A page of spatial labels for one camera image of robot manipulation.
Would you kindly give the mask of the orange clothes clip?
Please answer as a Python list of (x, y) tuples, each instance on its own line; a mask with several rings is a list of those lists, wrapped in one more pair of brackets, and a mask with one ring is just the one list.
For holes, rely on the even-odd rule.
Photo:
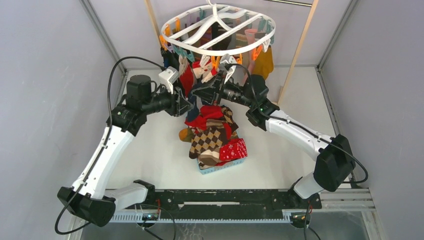
[(220, 56), (211, 56), (210, 59), (211, 59), (212, 67), (215, 70), (217, 70), (219, 68), (219, 65), (220, 65), (221, 57)]

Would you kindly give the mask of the white round clip hanger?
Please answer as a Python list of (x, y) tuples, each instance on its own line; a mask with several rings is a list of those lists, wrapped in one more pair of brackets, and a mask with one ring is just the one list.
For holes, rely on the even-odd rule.
[(274, 42), (275, 21), (253, 10), (207, 2), (168, 20), (161, 28), (163, 48), (206, 56), (245, 54), (255, 60)]

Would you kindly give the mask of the brown argyle sock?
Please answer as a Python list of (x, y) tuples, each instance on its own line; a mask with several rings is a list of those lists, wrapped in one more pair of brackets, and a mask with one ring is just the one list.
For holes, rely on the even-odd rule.
[(228, 138), (224, 128), (208, 128), (193, 135), (188, 156), (190, 159), (196, 159), (204, 151), (220, 148), (227, 143)]

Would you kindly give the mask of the navy santa sock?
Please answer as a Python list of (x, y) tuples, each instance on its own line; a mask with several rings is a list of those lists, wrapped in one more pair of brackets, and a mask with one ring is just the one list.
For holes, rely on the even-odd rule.
[(193, 105), (193, 108), (187, 113), (186, 120), (193, 122), (199, 115), (200, 109), (198, 107), (197, 93), (207, 86), (215, 75), (217, 74), (216, 68), (209, 57), (207, 60), (203, 59), (196, 61), (192, 64), (192, 73), (195, 78), (195, 83), (192, 85), (188, 93), (188, 101)]

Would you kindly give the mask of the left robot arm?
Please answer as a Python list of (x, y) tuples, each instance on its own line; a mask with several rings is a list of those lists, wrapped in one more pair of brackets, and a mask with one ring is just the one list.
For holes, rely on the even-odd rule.
[(184, 90), (176, 86), (177, 76), (168, 69), (158, 76), (165, 90), (152, 90), (147, 75), (134, 75), (126, 83), (124, 104), (109, 112), (107, 126), (93, 156), (80, 176), (70, 187), (57, 193), (64, 209), (90, 224), (103, 227), (117, 211), (135, 204), (149, 209), (156, 203), (153, 184), (135, 180), (119, 189), (107, 189), (109, 178), (121, 155), (131, 143), (147, 116), (161, 111), (179, 117), (193, 105), (185, 98)]

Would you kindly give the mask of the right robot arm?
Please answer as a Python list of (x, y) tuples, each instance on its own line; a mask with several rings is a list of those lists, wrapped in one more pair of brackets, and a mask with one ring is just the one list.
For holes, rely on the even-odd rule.
[(286, 138), (315, 161), (313, 172), (297, 180), (289, 194), (289, 203), (302, 208), (312, 195), (335, 192), (344, 184), (356, 167), (355, 158), (345, 136), (331, 137), (305, 126), (272, 103), (268, 92), (260, 75), (251, 75), (243, 86), (217, 75), (192, 90), (192, 95), (208, 104), (224, 99), (248, 107), (246, 116), (253, 126)]

